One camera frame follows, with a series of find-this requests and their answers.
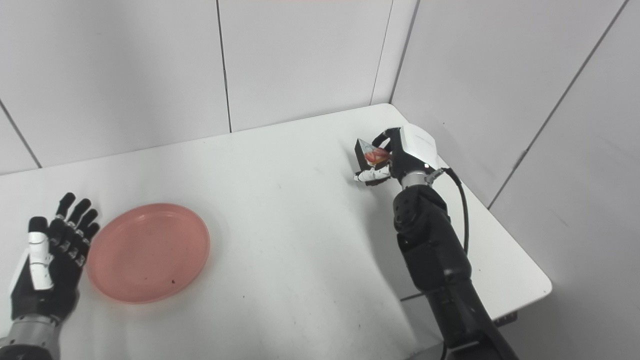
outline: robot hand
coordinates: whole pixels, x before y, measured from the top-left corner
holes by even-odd
[[[73,193],[61,200],[56,217],[29,221],[29,245],[11,293],[13,326],[0,340],[0,360],[58,359],[60,325],[73,312],[77,286],[93,236],[100,229],[91,201],[83,199],[67,219]]]
[[[388,143],[381,148],[387,139]],[[387,129],[371,144],[358,139],[356,155],[361,170],[354,175],[354,180],[367,185],[377,185],[393,177],[406,187],[405,181],[410,183],[419,178],[424,183],[429,175],[428,183],[432,183],[442,173],[438,172],[435,140],[413,124]]]

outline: pink plate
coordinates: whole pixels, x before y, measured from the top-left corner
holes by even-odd
[[[174,204],[149,204],[115,218],[95,237],[87,274],[106,296],[144,304],[180,292],[208,256],[209,232],[196,213]]]

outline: robot finger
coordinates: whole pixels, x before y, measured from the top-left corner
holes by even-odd
[[[91,224],[97,217],[98,217],[98,211],[96,209],[91,209],[87,211],[82,217],[82,219],[80,219],[80,223],[78,223],[76,232],[80,236],[84,236],[84,232],[86,231],[89,224]]]
[[[74,193],[67,193],[62,199],[60,199],[60,205],[58,206],[58,210],[56,211],[56,218],[51,221],[49,225],[49,229],[47,230],[47,235],[49,239],[53,243],[53,245],[57,245],[60,242],[60,238],[65,231],[65,226],[67,223],[65,219],[67,217],[67,212],[71,205],[76,201],[76,196]]]
[[[387,130],[384,130],[382,133],[380,133],[380,135],[373,139],[371,145],[380,147],[380,145],[382,145],[382,143],[391,136],[391,133],[397,131],[398,129],[399,127],[390,127]],[[390,149],[390,144],[387,144],[387,146],[385,146],[385,150],[390,151]]]
[[[59,236],[59,240],[57,241],[57,245],[52,250],[54,256],[59,256],[60,254],[64,254],[71,246],[76,242],[76,230],[73,227],[65,226],[63,232]]]
[[[389,140],[389,142],[385,145],[385,151],[387,152],[392,152],[393,151],[393,145],[391,144],[391,141]]]
[[[71,204],[76,201],[76,196],[74,193],[67,193],[65,196],[60,199],[60,205],[58,206],[58,210],[56,211],[56,217],[65,219],[67,217],[67,211],[71,207]]]
[[[72,257],[72,259],[74,259],[78,267],[82,267],[86,263],[86,257],[87,257],[87,254],[89,253],[91,240],[98,233],[99,230],[100,230],[100,225],[96,223],[92,223],[84,231],[84,236],[80,239],[80,241],[77,241],[75,243],[76,248],[74,248],[72,251],[76,253],[73,254],[74,257]]]
[[[74,211],[69,216],[69,220],[67,224],[71,227],[76,227],[78,221],[80,221],[80,217],[84,214],[85,211],[89,210],[91,207],[91,201],[89,199],[82,199],[78,202],[78,205],[74,208]]]
[[[29,271],[35,290],[48,290],[53,287],[49,274],[49,264],[53,257],[49,252],[47,239],[47,219],[33,217],[29,221]]]
[[[377,170],[372,168],[370,170],[359,171],[353,176],[353,179],[366,183],[368,181],[381,180],[389,177],[391,177],[391,170],[389,165],[386,165]]]

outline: white wall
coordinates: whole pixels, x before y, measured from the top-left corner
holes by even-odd
[[[621,3],[422,1],[392,103],[489,205]]]
[[[0,108],[0,175],[36,167],[35,161]]]
[[[5,0],[0,99],[45,167],[388,102],[416,1]]]
[[[220,0],[234,131],[369,105],[391,0]]]
[[[43,166],[228,132],[215,1],[3,0],[0,48]]]
[[[639,357],[638,38],[630,0],[492,207],[554,282],[503,331],[522,360]]]
[[[380,54],[378,75],[371,94],[371,104],[385,104],[391,101],[398,70],[409,28],[418,0],[392,0],[387,33]]]

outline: robotic arm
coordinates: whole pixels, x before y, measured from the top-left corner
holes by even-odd
[[[13,325],[0,339],[0,360],[60,358],[60,327],[76,306],[89,246],[100,229],[88,199],[67,219],[75,199],[66,194],[49,225],[44,217],[29,221],[28,249],[11,293]]]
[[[429,301],[451,350],[449,359],[517,360],[476,293],[471,264],[451,225],[447,204],[431,187],[442,172],[461,187],[450,169],[438,167],[434,139],[408,124],[384,131],[371,144],[373,149],[367,145],[361,140],[356,144],[363,170],[354,179],[376,185],[393,177],[402,185],[393,203],[398,246],[414,285]]]

